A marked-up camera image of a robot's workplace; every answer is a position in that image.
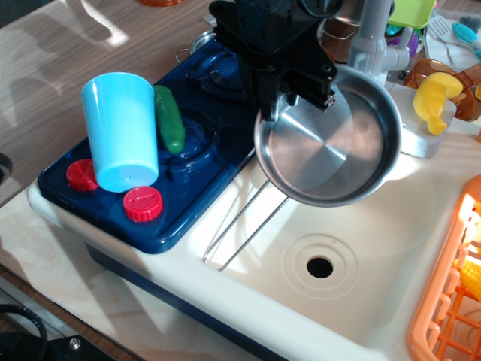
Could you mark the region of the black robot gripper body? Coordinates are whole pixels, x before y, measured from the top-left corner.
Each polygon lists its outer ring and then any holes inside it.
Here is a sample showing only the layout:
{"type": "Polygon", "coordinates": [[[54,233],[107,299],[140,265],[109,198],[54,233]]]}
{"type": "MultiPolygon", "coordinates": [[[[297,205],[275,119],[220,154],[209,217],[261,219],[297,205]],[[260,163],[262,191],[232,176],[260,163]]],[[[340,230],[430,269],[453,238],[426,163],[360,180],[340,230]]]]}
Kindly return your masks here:
{"type": "Polygon", "coordinates": [[[259,76],[286,80],[299,98],[325,110],[334,104],[333,61],[319,44],[321,22],[337,13],[336,1],[214,1],[216,39],[259,76]]]}

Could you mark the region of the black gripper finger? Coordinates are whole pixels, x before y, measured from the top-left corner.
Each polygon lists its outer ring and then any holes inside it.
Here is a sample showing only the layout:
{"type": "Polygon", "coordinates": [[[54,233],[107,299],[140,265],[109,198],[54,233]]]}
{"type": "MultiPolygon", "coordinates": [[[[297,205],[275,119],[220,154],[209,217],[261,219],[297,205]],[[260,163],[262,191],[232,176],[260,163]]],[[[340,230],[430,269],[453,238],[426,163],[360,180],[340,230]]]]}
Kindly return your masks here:
{"type": "Polygon", "coordinates": [[[237,63],[244,95],[252,108],[260,109],[261,105],[256,83],[256,73],[253,72],[242,56],[237,57],[237,63]]]}
{"type": "Polygon", "coordinates": [[[283,112],[297,105],[299,95],[286,80],[274,75],[259,76],[259,106],[263,120],[278,120],[283,112]]]}

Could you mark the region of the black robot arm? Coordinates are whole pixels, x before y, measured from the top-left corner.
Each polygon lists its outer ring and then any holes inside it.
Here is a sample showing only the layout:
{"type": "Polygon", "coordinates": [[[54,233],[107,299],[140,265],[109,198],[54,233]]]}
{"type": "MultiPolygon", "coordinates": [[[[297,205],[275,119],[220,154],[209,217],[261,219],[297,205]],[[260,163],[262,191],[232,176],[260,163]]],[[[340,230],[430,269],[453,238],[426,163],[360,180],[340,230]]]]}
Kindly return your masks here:
{"type": "Polygon", "coordinates": [[[337,69],[318,28],[341,1],[214,1],[216,39],[237,54],[240,78],[264,120],[275,121],[299,98],[321,110],[334,103],[337,69]]]}

